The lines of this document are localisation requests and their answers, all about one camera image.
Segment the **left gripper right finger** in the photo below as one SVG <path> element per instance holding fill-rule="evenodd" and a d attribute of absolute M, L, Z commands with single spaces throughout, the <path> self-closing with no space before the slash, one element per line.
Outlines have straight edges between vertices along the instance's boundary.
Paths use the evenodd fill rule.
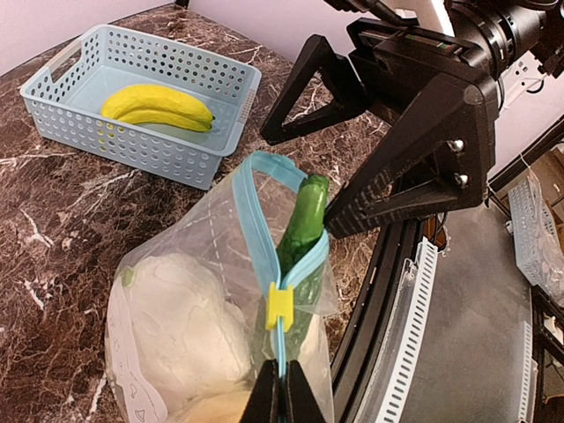
<path fill-rule="evenodd" d="M 320 405 L 297 360 L 286 364 L 284 377 L 284 422 L 326 423 Z"/>

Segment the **green cucumber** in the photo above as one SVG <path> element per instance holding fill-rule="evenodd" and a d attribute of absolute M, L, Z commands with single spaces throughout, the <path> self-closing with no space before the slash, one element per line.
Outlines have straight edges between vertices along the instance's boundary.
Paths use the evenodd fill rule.
<path fill-rule="evenodd" d="M 323 233 L 323 215 L 327 202 L 329 181 L 319 174 L 308 176 L 300 185 L 296 205 L 282 240 L 277 246 L 280 270 L 283 276 L 315 246 Z M 322 291 L 321 266 L 293 289 L 293 325 L 286 333 L 286 359 L 297 360 L 301 345 L 308 334 L 312 314 L 298 309 L 300 306 L 315 306 Z M 255 367 L 274 358 L 270 332 L 265 329 L 265 299 L 258 302 L 256 323 L 251 343 Z"/>

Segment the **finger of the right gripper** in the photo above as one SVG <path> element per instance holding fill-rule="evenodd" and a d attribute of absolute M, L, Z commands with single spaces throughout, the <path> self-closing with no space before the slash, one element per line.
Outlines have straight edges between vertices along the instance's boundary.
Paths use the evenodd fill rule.
<path fill-rule="evenodd" d="M 351 62 L 324 36 L 314 34 L 303 45 L 260 134 L 268 145 L 279 145 L 365 111 L 365 94 Z"/>
<path fill-rule="evenodd" d="M 438 73 L 331 201 L 324 225 L 345 238 L 479 205 L 495 162 L 495 120 L 490 76 Z"/>

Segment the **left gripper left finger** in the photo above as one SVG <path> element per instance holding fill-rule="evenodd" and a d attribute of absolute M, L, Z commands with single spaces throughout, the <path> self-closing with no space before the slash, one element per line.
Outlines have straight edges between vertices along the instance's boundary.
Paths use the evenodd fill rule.
<path fill-rule="evenodd" d="M 280 386 L 278 362 L 266 360 L 261 366 L 239 422 L 277 423 Z"/>

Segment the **orange fruit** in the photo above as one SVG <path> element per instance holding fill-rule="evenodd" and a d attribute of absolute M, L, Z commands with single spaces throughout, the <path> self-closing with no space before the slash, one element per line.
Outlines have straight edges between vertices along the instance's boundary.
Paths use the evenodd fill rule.
<path fill-rule="evenodd" d="M 187 411 L 174 418 L 174 422 L 237 423 L 246 408 L 249 390 L 233 391 L 198 400 Z"/>

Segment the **clear zip top bag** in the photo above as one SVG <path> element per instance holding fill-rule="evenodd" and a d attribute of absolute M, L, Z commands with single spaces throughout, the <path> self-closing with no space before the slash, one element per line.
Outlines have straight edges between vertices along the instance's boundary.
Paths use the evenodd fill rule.
<path fill-rule="evenodd" d="M 174 422 L 198 400 L 253 389 L 261 367 L 255 367 L 251 343 L 258 302 L 265 299 L 265 329 L 271 335 L 273 360 L 286 366 L 286 333 L 293 325 L 293 289 L 321 266 L 322 291 L 311 313 L 308 334 L 297 361 L 327 422 L 334 420 L 330 354 L 324 318 L 337 311 L 330 267 L 330 239 L 322 233 L 315 246 L 283 276 L 277 246 L 293 214 L 303 171 L 287 157 L 254 152 L 208 192 L 176 224 L 131 250 L 120 262 L 110 291 L 105 334 L 107 375 L 122 417 L 127 422 Z M 251 368 L 242 384 L 228 392 L 196 397 L 170 412 L 159 392 L 145 379 L 133 335 L 120 272 L 148 256 L 179 253 L 193 256 L 223 284 L 225 298 L 237 306 L 246 323 Z"/>

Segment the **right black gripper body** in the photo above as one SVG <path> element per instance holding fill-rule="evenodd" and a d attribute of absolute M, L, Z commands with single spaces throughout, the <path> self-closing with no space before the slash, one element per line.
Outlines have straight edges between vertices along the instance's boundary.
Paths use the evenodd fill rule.
<path fill-rule="evenodd" d="M 358 108 L 403 132 L 494 131 L 497 88 L 478 44 L 376 19 L 358 19 L 346 31 Z"/>

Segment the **white cauliflower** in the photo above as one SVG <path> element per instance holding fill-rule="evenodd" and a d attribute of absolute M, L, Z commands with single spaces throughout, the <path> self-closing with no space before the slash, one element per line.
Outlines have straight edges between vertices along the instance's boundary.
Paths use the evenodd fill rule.
<path fill-rule="evenodd" d="M 212 271 L 172 253 L 125 267 L 119 280 L 141 372 L 170 412 L 242 384 L 251 368 L 246 323 Z"/>

